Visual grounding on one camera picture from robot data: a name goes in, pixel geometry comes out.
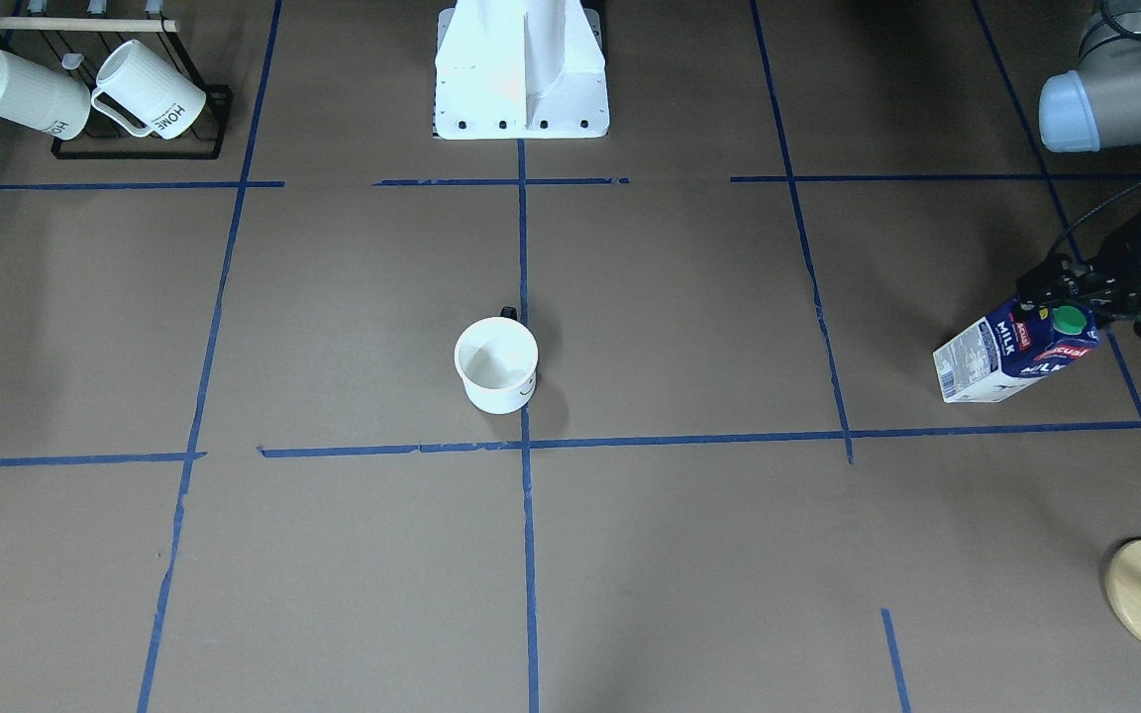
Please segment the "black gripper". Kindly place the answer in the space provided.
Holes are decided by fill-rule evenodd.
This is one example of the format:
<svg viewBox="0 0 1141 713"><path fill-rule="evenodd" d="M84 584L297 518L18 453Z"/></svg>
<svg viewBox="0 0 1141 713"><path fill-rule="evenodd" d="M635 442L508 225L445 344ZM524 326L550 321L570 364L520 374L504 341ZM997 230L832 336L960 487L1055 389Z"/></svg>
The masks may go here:
<svg viewBox="0 0 1141 713"><path fill-rule="evenodd" d="M1141 213L1104 238L1089 260L1051 253L1017 279L1015 321L1041 308L1087 308L1097 325L1132 322L1141 338Z"/></svg>

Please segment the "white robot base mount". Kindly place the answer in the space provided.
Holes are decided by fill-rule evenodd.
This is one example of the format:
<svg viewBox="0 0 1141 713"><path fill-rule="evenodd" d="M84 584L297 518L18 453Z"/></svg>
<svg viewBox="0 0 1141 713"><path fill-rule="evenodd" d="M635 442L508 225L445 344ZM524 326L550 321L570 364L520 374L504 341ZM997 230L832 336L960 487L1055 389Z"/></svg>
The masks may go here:
<svg viewBox="0 0 1141 713"><path fill-rule="evenodd" d="M458 1L436 37L432 131L586 140L610 128L602 1Z"/></svg>

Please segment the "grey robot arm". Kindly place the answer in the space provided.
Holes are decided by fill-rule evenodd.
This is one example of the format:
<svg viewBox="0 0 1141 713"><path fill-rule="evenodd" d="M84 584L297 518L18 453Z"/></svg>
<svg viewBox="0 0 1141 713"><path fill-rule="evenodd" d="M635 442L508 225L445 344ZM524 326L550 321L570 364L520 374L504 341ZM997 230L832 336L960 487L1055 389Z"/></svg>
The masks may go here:
<svg viewBox="0 0 1141 713"><path fill-rule="evenodd" d="M1042 144L1054 153L1141 145L1141 1L1097 1L1077 67L1050 76L1038 105ZM1052 244L1015 283L1020 310L1087 308L1101 326L1131 322L1141 338L1141 212L1073 260Z"/></svg>

